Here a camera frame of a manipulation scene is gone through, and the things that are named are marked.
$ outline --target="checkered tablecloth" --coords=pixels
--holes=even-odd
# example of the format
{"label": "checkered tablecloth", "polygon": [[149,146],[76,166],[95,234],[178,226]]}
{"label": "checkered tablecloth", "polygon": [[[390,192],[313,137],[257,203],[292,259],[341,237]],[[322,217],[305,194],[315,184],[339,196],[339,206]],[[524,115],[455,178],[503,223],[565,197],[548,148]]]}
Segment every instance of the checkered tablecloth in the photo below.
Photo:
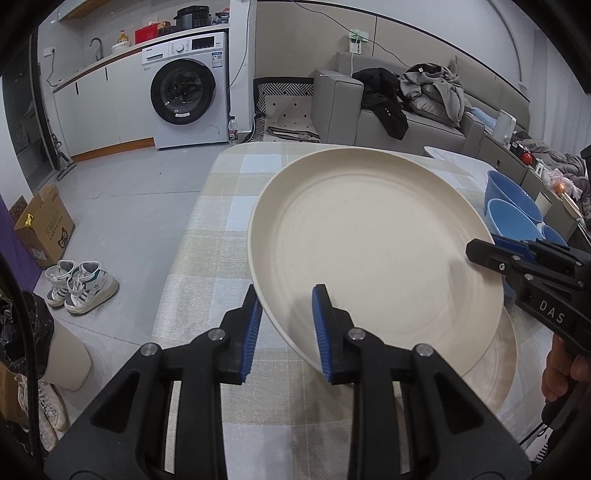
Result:
{"label": "checkered tablecloth", "polygon": [[[251,283],[246,230],[266,183],[303,155],[327,145],[257,142],[218,156],[191,214],[168,276],[153,340],[163,347],[190,342],[218,326],[242,304]],[[483,162],[400,154],[436,173],[481,213]],[[540,379],[550,349],[549,330],[507,305],[518,344],[514,382],[498,412],[521,439],[540,422]],[[178,388],[173,395],[173,407]],[[222,386],[223,433],[230,480],[345,479],[349,457],[352,389],[329,386],[283,341],[263,314],[252,372],[240,387]],[[167,467],[176,428],[169,423]]]}

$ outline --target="hand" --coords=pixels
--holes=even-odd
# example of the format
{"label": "hand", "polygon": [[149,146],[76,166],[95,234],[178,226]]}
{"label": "hand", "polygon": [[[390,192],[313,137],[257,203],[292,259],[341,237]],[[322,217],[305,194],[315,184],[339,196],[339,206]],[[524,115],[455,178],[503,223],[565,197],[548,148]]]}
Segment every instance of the hand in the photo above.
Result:
{"label": "hand", "polygon": [[580,382],[591,382],[591,358],[568,353],[564,340],[554,334],[552,350],[546,357],[546,370],[542,375],[542,393],[548,401],[556,401],[569,389],[567,377]]}

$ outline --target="white sneaker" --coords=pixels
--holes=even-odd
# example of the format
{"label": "white sneaker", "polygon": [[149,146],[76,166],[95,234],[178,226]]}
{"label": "white sneaker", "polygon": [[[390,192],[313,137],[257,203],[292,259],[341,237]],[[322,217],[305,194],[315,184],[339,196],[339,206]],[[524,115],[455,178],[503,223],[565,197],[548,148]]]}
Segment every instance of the white sneaker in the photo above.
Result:
{"label": "white sneaker", "polygon": [[[29,415],[28,412],[28,404],[27,404],[27,377],[24,375],[18,374],[14,377],[14,380],[18,383],[18,392],[17,392],[17,399],[18,404],[21,406],[21,409],[27,416]],[[43,412],[43,408],[41,408],[41,404],[39,404],[39,437],[41,439],[41,444],[43,448],[48,452],[51,452],[57,445],[57,435],[49,420]]]}
{"label": "white sneaker", "polygon": [[57,265],[45,270],[45,276],[51,282],[51,290],[47,293],[47,304],[50,307],[61,307],[66,301],[68,292],[68,278],[76,268],[72,260],[60,260]]}
{"label": "white sneaker", "polygon": [[119,290],[113,275],[101,270],[99,262],[82,262],[68,279],[64,305],[70,313],[81,315],[109,300]]}
{"label": "white sneaker", "polygon": [[51,384],[45,380],[39,380],[39,403],[51,426],[58,432],[63,432],[68,426],[66,409]]}

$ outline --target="gray sofa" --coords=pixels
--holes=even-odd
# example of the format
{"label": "gray sofa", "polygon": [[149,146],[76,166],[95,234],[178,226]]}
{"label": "gray sofa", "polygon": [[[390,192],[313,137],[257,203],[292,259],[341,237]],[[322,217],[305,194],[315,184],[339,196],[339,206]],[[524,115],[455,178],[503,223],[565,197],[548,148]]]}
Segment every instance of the gray sofa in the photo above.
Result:
{"label": "gray sofa", "polygon": [[[350,53],[337,53],[337,72],[317,70],[314,74],[312,121],[323,143],[356,145],[424,155],[424,147],[449,150],[476,157],[484,136],[484,124],[466,113],[460,129],[448,127],[411,112],[404,112],[408,131],[402,140],[388,136],[386,130],[369,110],[361,108],[363,84],[350,77]],[[398,75],[407,67],[400,63],[353,55],[353,71],[383,67]],[[450,68],[460,76],[466,97],[473,106],[496,117],[502,109],[518,119],[518,126],[527,130],[530,123],[529,101],[504,80],[478,62],[455,59]]]}

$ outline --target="metal screw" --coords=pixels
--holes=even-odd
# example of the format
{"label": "metal screw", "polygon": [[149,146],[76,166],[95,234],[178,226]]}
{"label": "metal screw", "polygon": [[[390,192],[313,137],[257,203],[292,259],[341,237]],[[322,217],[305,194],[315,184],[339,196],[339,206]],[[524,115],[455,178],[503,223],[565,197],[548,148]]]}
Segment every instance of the metal screw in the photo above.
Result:
{"label": "metal screw", "polygon": [[365,330],[361,328],[351,328],[348,335],[351,340],[363,340],[365,338]]}
{"label": "metal screw", "polygon": [[433,347],[426,343],[419,343],[416,349],[420,356],[431,356],[433,354]]}
{"label": "metal screw", "polygon": [[221,328],[212,328],[208,331],[207,336],[210,340],[215,342],[217,340],[223,340],[223,338],[226,336],[226,332],[224,332]]}
{"label": "metal screw", "polygon": [[148,342],[143,344],[139,351],[144,356],[151,356],[158,351],[158,345],[156,343]]}

